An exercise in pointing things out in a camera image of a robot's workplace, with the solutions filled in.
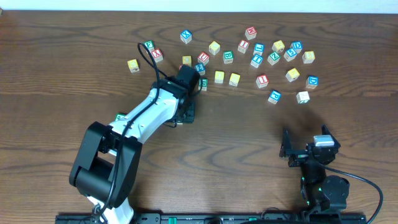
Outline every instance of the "wooden table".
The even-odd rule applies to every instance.
[[[246,54],[237,51],[244,30],[255,26]],[[184,29],[193,32],[185,45]],[[60,212],[90,212],[91,203],[68,176],[86,128],[112,122],[148,94],[155,80],[137,43],[153,40],[164,53],[159,68],[175,75],[183,55],[194,64],[216,40],[233,50],[206,66],[209,87],[197,98],[193,124],[160,127],[145,144],[131,205],[163,212],[261,212],[296,210],[300,169],[278,157],[282,127],[304,147],[328,125],[342,147],[331,167],[368,178],[384,192],[375,223],[396,222],[398,146],[398,17],[360,14],[232,14],[174,12],[4,11],[0,17],[0,223],[52,223]],[[286,46],[301,40],[316,59],[301,54],[271,66],[250,66],[253,45]],[[140,72],[127,61],[137,58]],[[297,68],[289,83],[286,71]],[[226,72],[214,84],[215,70]],[[241,75],[228,85],[231,72]],[[258,89],[266,73],[270,84]],[[320,78],[311,100],[298,105],[308,75]],[[267,102],[271,90],[282,98]],[[379,196],[351,183],[347,211],[368,218]]]

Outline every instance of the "toy block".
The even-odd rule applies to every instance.
[[[195,65],[195,70],[199,73],[199,75],[204,75],[206,73],[206,68],[202,63]]]
[[[232,50],[225,51],[224,52],[224,63],[232,63],[234,60],[234,53]]]
[[[315,54],[311,52],[304,52],[303,54],[303,62],[304,63],[312,63],[315,60]]]
[[[259,88],[266,87],[268,85],[267,75],[260,75],[259,77],[257,77],[256,83]]]
[[[210,56],[204,52],[200,53],[198,57],[198,63],[202,63],[203,65],[206,65],[209,63]]]
[[[126,114],[123,113],[118,113],[115,117],[114,117],[114,121],[119,121],[120,119],[124,118]]]
[[[272,45],[272,50],[279,53],[282,53],[285,49],[285,45],[281,40],[278,40]]]
[[[163,54],[159,49],[155,49],[153,52],[151,52],[153,58],[155,59],[155,62],[159,62],[163,60]]]
[[[271,65],[275,65],[280,59],[280,56],[277,52],[273,52],[268,56],[267,61],[271,64]]]
[[[263,60],[263,57],[260,55],[254,55],[253,58],[251,59],[250,65],[253,66],[254,68],[258,68]]]
[[[207,91],[207,86],[208,86],[208,79],[207,78],[201,78],[199,79],[199,87],[198,90],[200,90],[200,85],[202,85],[201,90],[202,91]]]
[[[271,92],[271,95],[268,98],[268,102],[276,104],[278,103],[278,101],[280,100],[280,97],[282,96],[282,94],[280,94],[278,91],[273,90]]]
[[[239,79],[240,79],[240,78],[241,78],[240,75],[235,74],[235,73],[232,73],[232,74],[231,74],[231,78],[229,79],[229,84],[230,84],[231,86],[238,86],[238,83],[239,83]]]
[[[181,38],[182,42],[187,44],[192,40],[192,33],[189,32],[188,30],[184,30],[184,31],[182,31],[180,38]]]
[[[286,61],[291,61],[293,59],[295,59],[297,56],[296,51],[294,51],[293,49],[288,49],[286,50],[285,54],[284,54],[284,58],[286,59]]]
[[[305,82],[306,88],[315,89],[318,86],[318,77],[310,75]]]
[[[215,41],[213,41],[209,45],[209,52],[212,53],[213,55],[216,55],[221,49],[221,45]]]
[[[303,91],[297,94],[296,96],[298,103],[306,103],[310,100],[310,96],[307,91]]]
[[[137,59],[130,60],[130,61],[127,62],[127,64],[129,65],[131,73],[139,71],[139,66],[138,66]]]
[[[258,54],[258,55],[262,56],[262,53],[264,52],[265,47],[266,46],[264,44],[259,44],[259,43],[254,44],[253,55]]]
[[[224,72],[216,71],[216,75],[214,77],[214,82],[223,84],[223,82],[224,82]]]
[[[145,45],[145,47],[148,48],[149,52],[152,52],[155,50],[155,45],[152,40],[148,40],[148,41],[144,42],[144,45]]]
[[[192,57],[191,56],[182,56],[182,64],[192,67]]]
[[[238,52],[246,53],[247,49],[249,48],[249,42],[241,40],[238,45]]]
[[[286,73],[286,78],[288,79],[289,82],[292,82],[292,81],[296,80],[299,76],[300,76],[300,74],[297,71],[297,69],[295,69],[295,68],[289,70]]]
[[[290,48],[293,49],[296,53],[300,53],[301,50],[303,49],[303,45],[301,44],[300,41],[293,42],[292,45],[290,45]]]
[[[244,35],[246,36],[246,38],[248,40],[254,39],[254,38],[256,38],[257,30],[254,27],[249,27],[246,29],[246,32],[244,33]]]

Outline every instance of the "wooden surface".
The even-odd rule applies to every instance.
[[[237,51],[246,27],[256,26],[246,54]],[[189,29],[185,45],[180,32]],[[164,53],[159,68],[177,73],[183,55],[194,64],[216,40],[221,52],[206,66],[208,91],[197,98],[193,124],[160,127],[144,145],[129,197],[135,207],[163,212],[261,212],[294,210],[300,169],[278,157],[282,127],[304,147],[331,129],[342,147],[331,167],[377,183],[384,192],[375,223],[395,223],[398,208],[398,17],[349,14],[210,14],[156,12],[4,11],[0,17],[0,223],[52,223],[60,212],[90,212],[91,204],[69,185],[68,176],[86,128],[110,123],[148,94],[154,71],[137,42],[154,40]],[[301,40],[316,59],[302,53],[273,67],[250,66],[253,45]],[[222,51],[233,50],[232,64]],[[127,61],[141,71],[131,74]],[[289,83],[287,70],[298,80]],[[223,85],[214,84],[223,70]],[[231,72],[241,75],[228,86]],[[258,89],[266,73],[270,84]],[[298,105],[308,75],[320,78],[311,100]],[[267,102],[272,89],[280,102]],[[368,218],[379,196],[371,186],[351,183],[347,211]]]

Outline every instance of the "robotic arm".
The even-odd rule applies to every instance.
[[[115,165],[98,157],[98,152],[119,153],[116,149],[121,142],[122,132],[127,122],[139,115],[127,130],[123,140],[123,156],[120,158],[114,192],[108,208],[101,217],[108,223],[129,223],[133,210],[129,205],[129,195],[137,174],[142,145],[149,136],[164,122],[192,123],[195,104],[192,101],[193,90],[200,75],[196,70],[183,66],[176,77],[167,77],[152,85],[148,97],[124,118],[105,126],[94,122],[87,129],[81,143],[75,163],[69,176],[69,183],[79,190],[79,193],[97,207],[103,207],[108,198]],[[157,93],[157,101],[148,106]]]

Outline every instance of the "white backdrop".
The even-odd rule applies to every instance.
[[[0,0],[22,10],[398,13],[398,0]]]

